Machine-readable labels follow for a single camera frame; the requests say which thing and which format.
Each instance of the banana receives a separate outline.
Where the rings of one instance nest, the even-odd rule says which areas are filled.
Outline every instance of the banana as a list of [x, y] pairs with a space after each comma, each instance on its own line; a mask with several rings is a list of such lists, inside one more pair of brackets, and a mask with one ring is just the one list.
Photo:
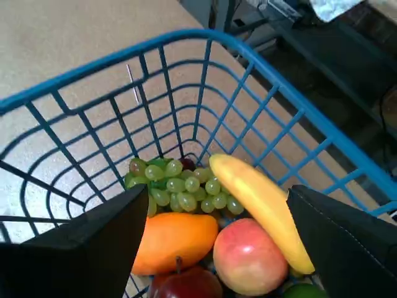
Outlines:
[[302, 274], [313, 273], [314, 266], [287, 205], [287, 193], [251, 165], [233, 156], [212, 155], [210, 167], [222, 185], [272, 237], [290, 266]]

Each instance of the apple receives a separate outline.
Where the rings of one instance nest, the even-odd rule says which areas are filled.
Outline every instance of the apple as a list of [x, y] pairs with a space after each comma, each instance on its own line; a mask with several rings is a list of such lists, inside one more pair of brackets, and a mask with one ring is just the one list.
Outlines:
[[288, 274], [283, 254], [253, 219], [236, 220], [218, 234], [213, 260], [219, 278], [247, 296], [273, 291]]
[[196, 266], [173, 275], [160, 275], [153, 279], [149, 298], [222, 298], [218, 278]]

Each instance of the lime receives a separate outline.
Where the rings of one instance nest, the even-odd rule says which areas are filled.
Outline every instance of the lime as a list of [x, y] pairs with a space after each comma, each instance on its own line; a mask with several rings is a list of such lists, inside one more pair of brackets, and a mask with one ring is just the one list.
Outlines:
[[296, 284], [283, 293], [283, 298], [328, 298], [327, 294], [312, 284]]

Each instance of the white cloth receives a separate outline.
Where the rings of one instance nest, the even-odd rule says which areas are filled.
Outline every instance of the white cloth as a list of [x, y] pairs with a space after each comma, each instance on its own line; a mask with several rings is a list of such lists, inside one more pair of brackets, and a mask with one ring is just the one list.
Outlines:
[[363, 0], [310, 0], [317, 16], [330, 22]]
[[254, 6], [257, 8], [259, 5], [261, 5], [261, 9], [264, 9], [264, 6], [267, 4], [267, 0], [246, 0], [250, 5]]

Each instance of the green grape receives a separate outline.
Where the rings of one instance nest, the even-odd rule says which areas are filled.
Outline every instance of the green grape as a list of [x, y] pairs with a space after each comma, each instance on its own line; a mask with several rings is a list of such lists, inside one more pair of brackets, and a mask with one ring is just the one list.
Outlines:
[[225, 188], [223, 185], [221, 185], [221, 192], [224, 192], [225, 194], [230, 194], [227, 188]]
[[208, 171], [208, 179], [216, 178], [215, 174], [213, 173], [211, 168], [206, 168], [206, 170]]
[[149, 180], [159, 181], [164, 178], [164, 171], [156, 165], [149, 165], [145, 169], [145, 175]]
[[228, 203], [228, 195], [224, 192], [220, 192], [219, 194], [213, 196], [212, 204], [217, 209], [225, 208]]
[[132, 177], [130, 179], [130, 182], [127, 184], [127, 189], [132, 188], [133, 186], [136, 186], [137, 184], [144, 184], [144, 183], [148, 183], [148, 178], [146, 177]]
[[162, 189], [163, 191], [165, 191], [167, 189], [167, 181], [168, 179], [166, 178], [159, 181], [150, 181], [150, 187]]
[[170, 197], [168, 192], [152, 188], [150, 190], [150, 194], [153, 196], [153, 199], [156, 201], [158, 206], [167, 206], [169, 204]]
[[209, 196], [204, 201], [201, 202], [201, 210], [205, 213], [211, 213], [214, 210], [215, 206], [212, 204], [212, 197]]
[[244, 211], [244, 207], [233, 196], [228, 196], [228, 209], [234, 215], [242, 214]]
[[134, 176], [144, 176], [145, 169], [146, 169], [146, 163], [143, 160], [134, 157], [130, 161], [130, 172], [133, 173]]
[[183, 172], [181, 172], [181, 174], [179, 175], [179, 177], [183, 180], [186, 180], [189, 177], [193, 176], [193, 172], [189, 169], [185, 169]]
[[157, 212], [157, 204], [151, 195], [149, 195], [148, 217], [153, 217]]
[[200, 183], [206, 182], [209, 178], [208, 171], [204, 168], [195, 169], [193, 175], [200, 181]]
[[167, 164], [172, 160], [172, 158], [153, 158], [147, 162], [148, 165], [155, 165], [161, 169], [166, 169]]
[[192, 194], [188, 194], [187, 192], [180, 192], [177, 195], [179, 205], [187, 211], [193, 211], [197, 207], [197, 201], [195, 200]]
[[196, 192], [200, 188], [200, 181], [196, 177], [189, 177], [185, 181], [186, 190]]
[[124, 176], [124, 186], [125, 188], [127, 188], [127, 185], [130, 183], [130, 180], [134, 178], [134, 174], [131, 172], [128, 172], [125, 176]]
[[221, 184], [215, 179], [208, 180], [207, 183], [205, 183], [205, 191], [213, 196], [219, 194], [221, 191]]
[[179, 204], [178, 196], [176, 193], [171, 194], [171, 201], [169, 202], [169, 206], [170, 206], [171, 210], [174, 212], [182, 212], [183, 211], [183, 208]]
[[167, 189], [171, 192], [182, 192], [185, 190], [185, 181], [179, 178], [170, 178], [167, 182]]
[[166, 166], [166, 177], [175, 177], [181, 174], [183, 165], [179, 160], [171, 160]]
[[198, 190], [193, 193], [193, 196], [196, 201], [202, 201], [207, 197], [207, 192], [204, 188], [199, 187]]

